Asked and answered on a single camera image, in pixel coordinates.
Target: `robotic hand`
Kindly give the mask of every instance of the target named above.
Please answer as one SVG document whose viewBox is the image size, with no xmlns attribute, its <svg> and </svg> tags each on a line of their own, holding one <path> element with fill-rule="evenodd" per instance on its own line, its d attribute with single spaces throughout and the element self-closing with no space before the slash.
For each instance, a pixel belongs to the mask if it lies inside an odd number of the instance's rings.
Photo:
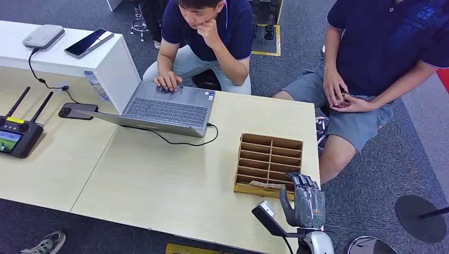
<svg viewBox="0 0 449 254">
<path fill-rule="evenodd" d="M 309 176 L 299 173 L 287 173 L 285 176 L 293 181 L 294 208 L 287 199 L 287 192 L 280 190 L 280 202 L 287 223 L 298 227 L 297 233 L 287 233 L 274 220 L 275 212 L 266 201 L 261 202 L 253 209 L 253 214 L 268 229 L 272 235 L 284 238 L 290 253 L 293 251 L 285 239 L 298 238 L 299 248 L 297 254 L 334 254 L 334 247 L 330 237 L 321 231 L 325 221 L 325 196 L 318 184 Z"/>
<path fill-rule="evenodd" d="M 285 218 L 290 226 L 301 228 L 320 229 L 325 221 L 324 192 L 318 184 L 300 173 L 287 173 L 285 176 L 293 181 L 294 206 L 287 199 L 287 192 L 282 189 L 279 194 Z"/>
</svg>

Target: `plastic water bottle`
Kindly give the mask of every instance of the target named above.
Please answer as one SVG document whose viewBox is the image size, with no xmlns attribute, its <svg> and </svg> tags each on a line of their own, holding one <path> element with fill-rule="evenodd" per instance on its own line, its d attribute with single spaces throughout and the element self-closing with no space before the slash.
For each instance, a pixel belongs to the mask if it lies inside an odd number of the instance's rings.
<svg viewBox="0 0 449 254">
<path fill-rule="evenodd" d="M 94 87 L 95 91 L 97 92 L 98 96 L 103 101 L 110 101 L 109 96 L 104 91 L 103 87 L 101 86 L 100 82 L 98 81 L 97 77 L 95 77 L 95 74 L 93 71 L 84 71 L 84 76 L 86 76 L 86 79 L 89 81 L 89 83 Z"/>
</svg>

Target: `black phone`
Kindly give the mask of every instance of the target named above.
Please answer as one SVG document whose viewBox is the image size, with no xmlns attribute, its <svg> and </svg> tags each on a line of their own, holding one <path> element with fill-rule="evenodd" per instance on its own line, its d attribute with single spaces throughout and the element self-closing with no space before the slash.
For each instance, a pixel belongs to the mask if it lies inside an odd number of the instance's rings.
<svg viewBox="0 0 449 254">
<path fill-rule="evenodd" d="M 58 115 L 60 118 L 79 119 L 79 120 L 92 120 L 94 118 L 93 116 L 80 113 L 74 109 L 98 112 L 97 105 L 68 102 L 64 104 L 64 106 L 62 106 Z"/>
<path fill-rule="evenodd" d="M 72 57 L 80 59 L 112 37 L 114 37 L 114 33 L 100 28 L 64 51 Z"/>
</svg>

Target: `floor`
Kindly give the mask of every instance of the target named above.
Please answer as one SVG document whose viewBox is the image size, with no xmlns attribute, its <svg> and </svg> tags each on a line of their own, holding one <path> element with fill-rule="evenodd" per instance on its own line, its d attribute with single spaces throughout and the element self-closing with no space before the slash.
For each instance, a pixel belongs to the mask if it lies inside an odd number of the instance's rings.
<svg viewBox="0 0 449 254">
<path fill-rule="evenodd" d="M 254 95 L 272 96 L 318 62 L 326 15 L 333 2 L 284 0 L 282 54 L 251 57 Z M 87 30 L 101 27 L 122 33 L 141 75 L 156 59 L 157 51 L 149 37 L 140 42 L 136 34 L 129 34 L 133 8 L 126 1 L 113 13 L 105 0 L 47 0 L 45 5 L 40 1 L 0 0 L 0 6 L 2 20 Z M 449 94 L 435 75 L 397 100 L 393 110 L 391 123 L 337 178 L 323 186 L 326 228 L 336 233 L 330 235 L 338 246 L 336 253 L 343 253 L 348 243 L 362 235 L 383 239 L 398 253 L 449 253 L 448 238 L 437 244 L 416 240 L 401 227 L 394 212 L 396 200 L 406 194 L 422 196 L 437 207 L 448 206 L 449 118 L 445 112 L 449 112 Z M 64 229 L 72 236 L 62 253 L 164 253 L 168 242 L 244 253 L 2 199 L 0 214 L 0 253 L 18 253 L 53 229 Z"/>
</svg>

